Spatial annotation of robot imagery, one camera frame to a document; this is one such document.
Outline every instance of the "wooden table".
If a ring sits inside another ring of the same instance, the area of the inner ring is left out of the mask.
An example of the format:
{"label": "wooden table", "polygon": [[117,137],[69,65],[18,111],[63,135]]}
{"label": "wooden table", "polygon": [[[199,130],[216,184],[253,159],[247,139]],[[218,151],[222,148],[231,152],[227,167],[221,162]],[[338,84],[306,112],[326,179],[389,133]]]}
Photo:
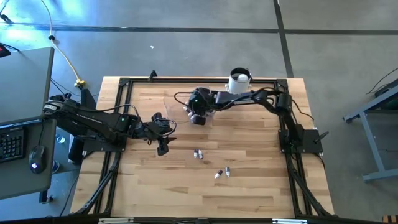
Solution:
{"label": "wooden table", "polygon": [[[120,77],[104,77],[98,109],[114,106]],[[310,113],[304,80],[289,78],[289,92],[304,113]],[[169,144],[170,151],[159,157],[157,144],[129,139],[123,153],[113,202],[113,217],[294,217],[286,161],[279,152],[279,121],[259,105],[235,106],[216,112],[205,126],[189,122],[187,113],[174,98],[178,91],[196,86],[223,90],[219,83],[135,83],[131,103],[143,121],[155,112],[178,123]],[[253,89],[266,85],[256,84]],[[185,101],[189,95],[180,96]],[[312,120],[294,108],[304,128]],[[201,149],[204,159],[194,159]],[[81,167],[71,212],[78,210],[98,185],[104,153],[96,152]],[[333,213],[325,171],[319,158],[303,154],[307,184],[326,210]],[[215,179],[216,172],[231,168]],[[304,211],[302,193],[298,190]],[[105,190],[105,207],[108,189]]]}

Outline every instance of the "black keyboard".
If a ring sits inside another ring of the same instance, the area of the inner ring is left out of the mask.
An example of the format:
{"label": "black keyboard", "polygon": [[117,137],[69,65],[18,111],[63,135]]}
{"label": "black keyboard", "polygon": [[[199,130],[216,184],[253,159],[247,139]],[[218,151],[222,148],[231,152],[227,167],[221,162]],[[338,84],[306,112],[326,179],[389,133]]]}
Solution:
{"label": "black keyboard", "polygon": [[24,128],[0,130],[0,162],[22,159],[25,156]]}

